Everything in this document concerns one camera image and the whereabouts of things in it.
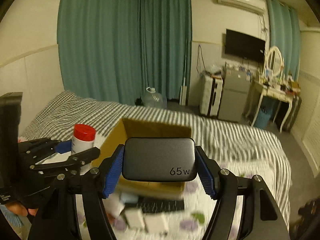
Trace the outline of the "left hand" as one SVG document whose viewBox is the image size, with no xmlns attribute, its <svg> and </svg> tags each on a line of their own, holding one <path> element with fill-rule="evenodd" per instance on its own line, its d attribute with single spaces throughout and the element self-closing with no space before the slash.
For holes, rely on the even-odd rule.
<svg viewBox="0 0 320 240">
<path fill-rule="evenodd" d="M 27 217 L 27 215 L 32 215 L 35 216 L 38 208 L 36 209 L 27 209 L 26 207 L 24 207 L 20 202 L 11 202 L 8 204 L 5 204 L 5 207 L 13 212 L 16 215 L 19 216 L 23 216 L 23 217 Z"/>
</svg>

